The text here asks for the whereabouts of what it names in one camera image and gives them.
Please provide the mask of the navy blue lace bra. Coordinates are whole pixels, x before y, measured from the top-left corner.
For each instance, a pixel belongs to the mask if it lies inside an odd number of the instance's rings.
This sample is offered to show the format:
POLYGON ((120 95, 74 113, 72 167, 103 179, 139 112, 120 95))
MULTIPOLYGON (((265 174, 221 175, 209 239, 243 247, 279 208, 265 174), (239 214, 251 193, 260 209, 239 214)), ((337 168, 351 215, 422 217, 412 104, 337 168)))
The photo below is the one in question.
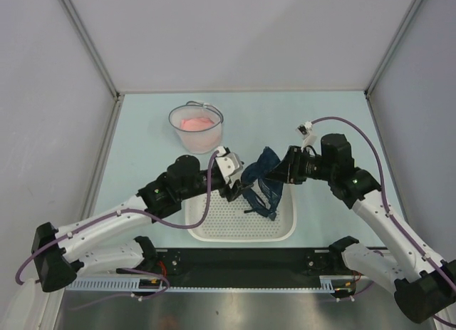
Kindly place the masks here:
POLYGON ((284 184, 269 180, 266 176, 279 163, 279 156, 270 147, 265 147, 257 161, 244 169, 241 182, 251 185, 242 193, 242 197, 250 206, 249 210, 244 211, 245 213, 255 212, 271 221, 276 219, 284 184))

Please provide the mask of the white mesh laundry bag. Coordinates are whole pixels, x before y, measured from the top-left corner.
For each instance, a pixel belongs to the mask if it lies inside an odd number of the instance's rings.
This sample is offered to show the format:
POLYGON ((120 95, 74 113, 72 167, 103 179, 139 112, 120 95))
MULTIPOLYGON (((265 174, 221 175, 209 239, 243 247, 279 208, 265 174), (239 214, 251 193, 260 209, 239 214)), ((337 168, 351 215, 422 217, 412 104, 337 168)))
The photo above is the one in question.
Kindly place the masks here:
POLYGON ((193 154, 214 150, 222 141, 224 116, 209 103, 188 101, 172 109, 168 115, 184 148, 193 154))

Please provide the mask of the pink bra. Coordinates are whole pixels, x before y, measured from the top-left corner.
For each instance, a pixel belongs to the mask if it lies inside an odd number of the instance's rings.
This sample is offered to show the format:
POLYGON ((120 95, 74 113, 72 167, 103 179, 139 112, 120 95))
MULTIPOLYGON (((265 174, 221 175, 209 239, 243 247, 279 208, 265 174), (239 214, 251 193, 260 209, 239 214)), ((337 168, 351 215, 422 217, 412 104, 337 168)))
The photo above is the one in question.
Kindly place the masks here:
POLYGON ((182 119, 180 122, 180 130, 186 132, 200 132, 214 126, 214 122, 210 118, 188 118, 182 119))

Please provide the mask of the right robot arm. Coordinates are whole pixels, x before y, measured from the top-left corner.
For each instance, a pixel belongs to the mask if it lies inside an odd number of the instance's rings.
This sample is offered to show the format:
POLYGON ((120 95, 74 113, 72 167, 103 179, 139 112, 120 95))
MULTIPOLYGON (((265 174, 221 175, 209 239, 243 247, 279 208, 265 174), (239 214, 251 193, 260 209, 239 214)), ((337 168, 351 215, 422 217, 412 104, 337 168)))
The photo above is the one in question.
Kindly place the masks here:
POLYGON ((291 146, 267 179, 299 185, 308 179, 327 182, 333 195, 357 214, 378 236, 391 259, 373 253, 358 240, 345 237, 333 243, 328 256, 337 274, 360 272, 390 292, 402 313, 421 324, 455 303, 455 262, 445 260, 413 229, 398 219, 380 183, 356 167, 345 135, 322 137, 321 152, 291 146))

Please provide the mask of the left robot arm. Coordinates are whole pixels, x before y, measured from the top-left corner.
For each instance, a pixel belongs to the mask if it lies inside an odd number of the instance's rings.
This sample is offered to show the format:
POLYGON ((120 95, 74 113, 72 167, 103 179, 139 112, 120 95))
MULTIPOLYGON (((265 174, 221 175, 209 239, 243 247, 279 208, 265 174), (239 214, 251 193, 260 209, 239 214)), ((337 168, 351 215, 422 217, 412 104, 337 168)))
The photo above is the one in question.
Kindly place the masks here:
POLYGON ((156 268, 157 255, 150 240, 138 237, 125 249, 96 250, 101 242, 151 223, 171 228, 167 217, 179 212, 185 200, 213 191, 231 202, 248 185, 234 176, 242 162, 226 148, 215 151, 207 169, 192 155, 178 157, 156 180, 140 188, 127 201, 108 212, 60 228, 50 222, 38 226, 31 248, 31 260, 43 292, 56 292, 83 274, 103 270, 131 269, 148 273, 156 268))

